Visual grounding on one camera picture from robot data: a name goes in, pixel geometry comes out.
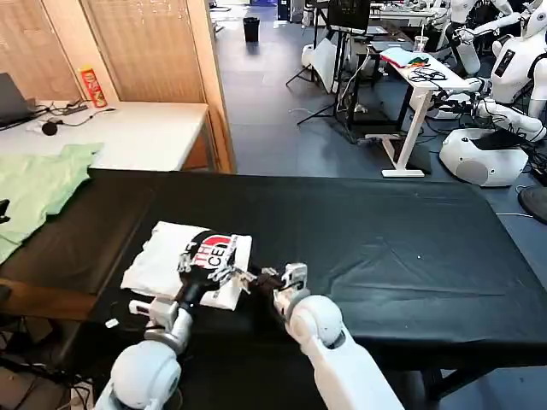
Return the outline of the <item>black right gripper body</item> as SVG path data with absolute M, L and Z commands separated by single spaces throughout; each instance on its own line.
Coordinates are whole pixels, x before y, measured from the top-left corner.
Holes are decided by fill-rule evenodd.
M 279 275 L 270 275 L 261 273 L 250 283 L 252 292 L 259 292 L 263 295 L 271 295 L 274 290 L 280 290 L 285 287 L 285 281 Z

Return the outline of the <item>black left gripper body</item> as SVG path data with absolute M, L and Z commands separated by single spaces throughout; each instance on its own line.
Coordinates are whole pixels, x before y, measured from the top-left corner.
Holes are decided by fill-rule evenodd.
M 179 274 L 181 287 L 175 301 L 181 308 L 194 308 L 208 291 L 217 291 L 219 283 L 208 278 L 208 272 L 200 266 L 190 265 Z

